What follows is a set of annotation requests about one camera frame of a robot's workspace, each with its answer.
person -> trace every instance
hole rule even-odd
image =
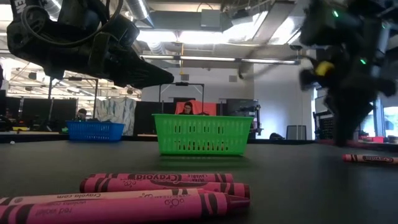
[[[80,121],[85,121],[87,117],[87,110],[86,109],[80,109],[77,111],[77,118]]]
[[[185,102],[184,104],[184,110],[179,113],[179,114],[193,114],[193,110],[192,110],[193,106],[191,102]]]

white curtain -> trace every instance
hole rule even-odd
[[[129,98],[97,100],[96,118],[100,121],[124,124],[123,135],[132,135],[136,101]]]

desk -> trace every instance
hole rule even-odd
[[[250,144],[244,157],[159,156],[157,142],[0,144],[0,197],[78,192],[97,172],[231,172],[250,184],[249,213],[189,223],[395,223],[398,167],[345,163],[342,154],[397,157],[319,144]]]

green light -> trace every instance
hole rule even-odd
[[[333,15],[334,15],[335,17],[338,17],[338,13],[337,13],[336,10],[333,10]]]

table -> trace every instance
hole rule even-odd
[[[0,144],[0,197],[78,192],[96,172],[232,172],[250,184],[249,213],[190,223],[395,223],[398,167],[345,163],[346,153],[398,156],[319,144],[251,144],[244,157],[159,156],[157,142]]]

